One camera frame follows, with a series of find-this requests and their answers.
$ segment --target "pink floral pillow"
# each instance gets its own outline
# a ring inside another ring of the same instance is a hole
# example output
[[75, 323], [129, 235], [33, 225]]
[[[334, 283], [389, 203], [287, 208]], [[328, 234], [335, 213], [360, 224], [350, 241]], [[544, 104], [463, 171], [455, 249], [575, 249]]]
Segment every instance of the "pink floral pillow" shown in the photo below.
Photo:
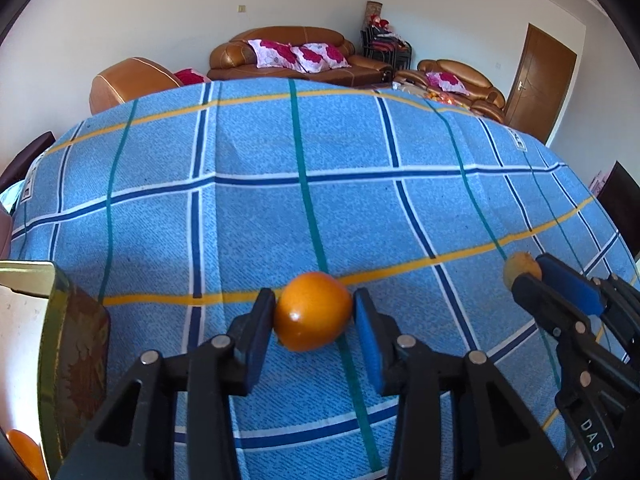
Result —
[[469, 95], [462, 81], [449, 72], [427, 72], [427, 81], [430, 86], [438, 87], [445, 92], [452, 92], [455, 94]]
[[298, 63], [298, 58], [291, 51], [290, 45], [270, 40], [249, 40], [248, 43], [255, 51], [255, 56], [258, 59], [258, 68], [273, 66], [289, 68], [296, 72], [305, 72], [300, 63]]
[[292, 46], [291, 51], [298, 58], [298, 62], [309, 74], [317, 74], [330, 70], [331, 67], [320, 54], [308, 49], [306, 46]]
[[305, 48], [320, 54], [329, 64], [329, 68], [348, 68], [351, 65], [347, 63], [346, 58], [333, 45], [327, 43], [305, 43]]

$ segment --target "box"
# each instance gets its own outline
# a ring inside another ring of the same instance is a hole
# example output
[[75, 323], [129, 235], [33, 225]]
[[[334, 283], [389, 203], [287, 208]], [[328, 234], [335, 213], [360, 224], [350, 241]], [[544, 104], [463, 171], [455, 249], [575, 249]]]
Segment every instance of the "box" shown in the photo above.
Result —
[[0, 261], [0, 425], [41, 445], [50, 478], [104, 400], [109, 329], [55, 264]]

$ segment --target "blue gripper pad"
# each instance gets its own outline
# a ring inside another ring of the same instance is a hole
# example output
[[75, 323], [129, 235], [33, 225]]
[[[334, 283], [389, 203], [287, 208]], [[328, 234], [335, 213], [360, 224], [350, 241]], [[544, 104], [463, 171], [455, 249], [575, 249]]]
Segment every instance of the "blue gripper pad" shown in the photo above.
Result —
[[600, 289], [571, 267], [551, 254], [536, 258], [542, 269], [542, 282], [576, 306], [587, 316], [600, 316], [604, 312], [604, 300]]
[[353, 315], [369, 383], [377, 393], [383, 395], [385, 361], [389, 365], [389, 359], [393, 359], [392, 342], [386, 337], [382, 321], [366, 288], [356, 290], [353, 303]]

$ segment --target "brown leather sofa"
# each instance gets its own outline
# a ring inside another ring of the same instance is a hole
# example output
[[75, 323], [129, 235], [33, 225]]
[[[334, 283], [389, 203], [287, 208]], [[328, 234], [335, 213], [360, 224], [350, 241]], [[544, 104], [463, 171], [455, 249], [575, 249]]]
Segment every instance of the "brown leather sofa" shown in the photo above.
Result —
[[472, 111], [504, 124], [504, 95], [482, 73], [467, 64], [452, 59], [423, 59], [418, 63], [418, 70], [399, 70], [394, 80], [415, 84], [425, 90], [440, 91], [429, 86], [426, 72], [449, 72], [457, 76], [464, 83], [469, 95], [456, 94], [456, 101]]
[[100, 72], [91, 83], [93, 115], [139, 97], [182, 86], [162, 65], [144, 57], [129, 57]]
[[[249, 40], [271, 40], [300, 46], [305, 43], [329, 43], [347, 58], [350, 68], [337, 68], [318, 74], [303, 74], [287, 68], [258, 68], [255, 52]], [[251, 77], [288, 77], [307, 79], [340, 86], [362, 86], [381, 83], [392, 73], [391, 65], [358, 56], [351, 41], [328, 28], [277, 26], [252, 28], [238, 34], [227, 43], [216, 47], [209, 56], [212, 80], [243, 79]]]

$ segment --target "chair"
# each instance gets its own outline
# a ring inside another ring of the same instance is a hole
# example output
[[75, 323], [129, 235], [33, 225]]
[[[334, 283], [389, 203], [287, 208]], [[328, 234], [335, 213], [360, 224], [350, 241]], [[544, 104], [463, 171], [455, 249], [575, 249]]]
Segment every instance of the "chair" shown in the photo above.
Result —
[[397, 70], [408, 69], [411, 65], [413, 49], [411, 44], [402, 44], [393, 36], [376, 34], [376, 29], [369, 25], [360, 32], [365, 56], [372, 59], [384, 59]]

